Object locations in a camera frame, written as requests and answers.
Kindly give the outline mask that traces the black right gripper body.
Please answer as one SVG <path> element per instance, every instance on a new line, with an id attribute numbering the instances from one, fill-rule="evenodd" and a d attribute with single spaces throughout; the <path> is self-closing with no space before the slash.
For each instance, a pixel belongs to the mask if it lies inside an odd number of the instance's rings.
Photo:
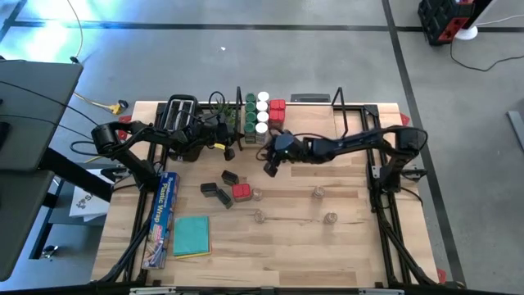
<path id="1" fill-rule="evenodd" d="M 264 172 L 270 177 L 278 173 L 281 163 L 285 161 L 302 162 L 305 159 L 304 144 L 294 134 L 287 131 L 273 137 L 265 150 Z"/>

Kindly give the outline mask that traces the black two-slot toaster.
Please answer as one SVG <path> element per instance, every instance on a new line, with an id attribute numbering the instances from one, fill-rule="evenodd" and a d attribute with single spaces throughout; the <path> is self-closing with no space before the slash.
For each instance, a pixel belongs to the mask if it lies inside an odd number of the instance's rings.
<path id="1" fill-rule="evenodd" d="M 156 114 L 158 116 L 157 127 L 166 129 L 170 133 L 182 130 L 189 143 L 196 142 L 197 124 L 200 122 L 199 117 L 203 114 L 203 111 L 194 96 L 174 94 L 168 102 L 157 107 Z M 202 149 L 203 145 L 196 143 L 181 152 L 173 148 L 163 147 L 160 159 L 163 164 L 167 162 L 168 158 L 173 161 L 194 162 L 200 156 Z"/>

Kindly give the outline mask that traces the grey desk panel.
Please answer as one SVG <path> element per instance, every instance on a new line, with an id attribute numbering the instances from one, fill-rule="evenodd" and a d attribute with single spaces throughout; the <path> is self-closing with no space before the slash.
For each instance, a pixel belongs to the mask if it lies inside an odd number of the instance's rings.
<path id="1" fill-rule="evenodd" d="M 79 64 L 0 62 L 0 121 L 11 125 L 0 170 L 38 168 L 82 71 Z"/>
<path id="2" fill-rule="evenodd" d="M 0 172 L 0 281 L 11 276 L 53 177 L 45 170 Z"/>

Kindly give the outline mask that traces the wooden shelf with black frame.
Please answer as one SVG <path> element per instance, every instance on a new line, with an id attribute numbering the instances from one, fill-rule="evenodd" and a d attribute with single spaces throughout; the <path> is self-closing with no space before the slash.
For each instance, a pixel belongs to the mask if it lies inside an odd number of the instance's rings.
<path id="1" fill-rule="evenodd" d="M 238 131 L 244 135 L 246 95 L 237 88 L 236 111 L 238 111 Z M 293 134 L 312 133 L 329 138 L 341 137 L 336 131 L 336 115 L 342 117 L 350 112 L 350 104 L 344 99 L 341 88 L 335 92 L 295 92 L 270 93 L 269 101 L 283 99 L 286 101 L 285 122 L 282 129 L 289 129 Z M 257 143 L 246 144 L 244 137 L 240 139 L 243 148 L 261 147 Z"/>

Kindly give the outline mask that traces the silver metal bracket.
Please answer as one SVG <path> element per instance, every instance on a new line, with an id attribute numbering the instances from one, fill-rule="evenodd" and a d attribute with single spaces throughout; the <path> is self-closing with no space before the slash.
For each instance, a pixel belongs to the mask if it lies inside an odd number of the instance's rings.
<path id="1" fill-rule="evenodd" d="M 390 288 L 359 288 L 358 295 L 405 295 L 404 290 Z"/>
<path id="2" fill-rule="evenodd" d="M 129 295 L 176 295 L 176 287 L 131 288 Z"/>

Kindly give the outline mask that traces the blue plastic wrap box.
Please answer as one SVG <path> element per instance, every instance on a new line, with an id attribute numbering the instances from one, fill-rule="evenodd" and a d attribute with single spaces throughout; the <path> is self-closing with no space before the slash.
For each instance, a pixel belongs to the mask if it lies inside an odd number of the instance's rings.
<path id="1" fill-rule="evenodd" d="M 179 183 L 180 177 L 175 172 L 164 172 L 160 175 L 142 259 L 143 269 L 156 270 L 165 267 Z"/>

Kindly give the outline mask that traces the black metal rig frame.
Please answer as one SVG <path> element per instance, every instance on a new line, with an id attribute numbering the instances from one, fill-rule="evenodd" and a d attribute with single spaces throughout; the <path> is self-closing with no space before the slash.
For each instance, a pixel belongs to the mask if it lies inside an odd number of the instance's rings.
<path id="1" fill-rule="evenodd" d="M 348 132 L 400 125 L 400 111 L 394 103 L 357 105 L 347 112 Z M 181 183 L 174 217 L 209 216 L 211 254 L 185 259 L 173 257 L 173 236 L 169 241 L 165 268 L 149 270 L 147 283 L 160 280 L 177 287 L 290 287 L 353 288 L 387 286 L 382 250 L 384 234 L 379 233 L 377 216 L 372 212 L 368 192 L 368 163 L 386 163 L 384 155 L 361 151 L 338 156 L 322 165 L 282 163 L 275 178 L 263 171 L 264 162 L 255 154 L 260 147 L 238 151 L 231 161 L 224 160 L 218 148 L 204 147 L 195 162 L 171 161 L 167 170 L 180 174 Z M 237 174 L 242 183 L 260 188 L 263 199 L 234 202 L 226 209 L 221 201 L 204 197 L 202 183 L 217 183 L 229 195 L 231 188 L 221 179 L 223 170 Z M 312 197 L 316 186 L 325 189 L 323 199 Z M 101 279 L 118 261 L 129 244 L 139 202 L 139 191 L 117 191 L 102 232 L 92 279 Z M 411 193 L 395 195 L 404 245 L 427 277 L 438 282 L 421 202 Z M 257 224 L 254 213 L 262 210 L 265 222 Z M 333 225 L 323 222 L 334 211 Z"/>

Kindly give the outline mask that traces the succulent plant in black pot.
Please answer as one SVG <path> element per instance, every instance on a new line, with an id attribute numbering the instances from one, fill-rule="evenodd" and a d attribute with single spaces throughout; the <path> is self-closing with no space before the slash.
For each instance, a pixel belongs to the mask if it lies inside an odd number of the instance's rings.
<path id="1" fill-rule="evenodd" d="M 224 123 L 234 125 L 236 122 L 236 105 L 231 102 L 218 102 L 211 106 L 210 111 Z"/>

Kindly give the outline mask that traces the white pedestal stand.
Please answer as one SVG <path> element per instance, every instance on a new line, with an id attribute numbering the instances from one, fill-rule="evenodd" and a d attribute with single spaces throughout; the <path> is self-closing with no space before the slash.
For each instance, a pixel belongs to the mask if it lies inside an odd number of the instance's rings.
<path id="1" fill-rule="evenodd" d="M 498 0 L 472 0 L 473 10 L 468 21 L 454 36 L 458 40 L 472 40 L 478 34 L 481 22 Z"/>

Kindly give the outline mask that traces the white printed paper sheet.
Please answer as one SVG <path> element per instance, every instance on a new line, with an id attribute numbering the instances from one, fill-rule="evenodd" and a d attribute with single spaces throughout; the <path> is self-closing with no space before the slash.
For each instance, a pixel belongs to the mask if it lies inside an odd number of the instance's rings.
<path id="1" fill-rule="evenodd" d="M 75 186 L 70 206 L 69 217 L 81 218 L 83 222 L 105 216 L 109 211 L 110 203 L 92 193 Z"/>

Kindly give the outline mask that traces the black desk support beam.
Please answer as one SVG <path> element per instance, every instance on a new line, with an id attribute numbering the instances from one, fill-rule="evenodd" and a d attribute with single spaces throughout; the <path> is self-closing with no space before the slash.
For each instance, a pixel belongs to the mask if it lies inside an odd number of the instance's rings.
<path id="1" fill-rule="evenodd" d="M 63 178 L 84 191 L 109 202 L 112 195 L 112 186 L 96 175 L 89 173 L 83 167 L 70 161 L 59 152 L 47 148 L 39 164 L 42 170 L 50 170 L 55 175 Z"/>

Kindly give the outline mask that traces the black and red tool case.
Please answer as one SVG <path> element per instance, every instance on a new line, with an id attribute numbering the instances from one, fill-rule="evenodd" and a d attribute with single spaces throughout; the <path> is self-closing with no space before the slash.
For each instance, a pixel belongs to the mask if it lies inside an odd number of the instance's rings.
<path id="1" fill-rule="evenodd" d="M 474 0 L 421 0 L 418 17 L 431 46 L 453 41 L 474 12 Z"/>

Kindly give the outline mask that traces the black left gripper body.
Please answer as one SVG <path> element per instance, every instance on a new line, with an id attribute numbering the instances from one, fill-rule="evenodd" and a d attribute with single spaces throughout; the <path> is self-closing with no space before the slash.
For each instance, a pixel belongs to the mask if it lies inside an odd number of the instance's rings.
<path id="1" fill-rule="evenodd" d="M 219 148 L 218 149 L 224 152 L 224 159 L 226 161 L 231 161 L 235 157 L 235 152 L 233 151 L 232 144 L 226 144 L 224 142 L 225 139 L 228 137 L 226 125 L 229 124 L 220 121 L 218 117 L 215 117 L 211 120 L 207 120 L 201 126 L 201 136 L 203 137 L 204 145 L 207 146 L 209 149 L 216 148 L 214 147 L 215 143 L 221 143 L 225 145 L 225 150 Z"/>

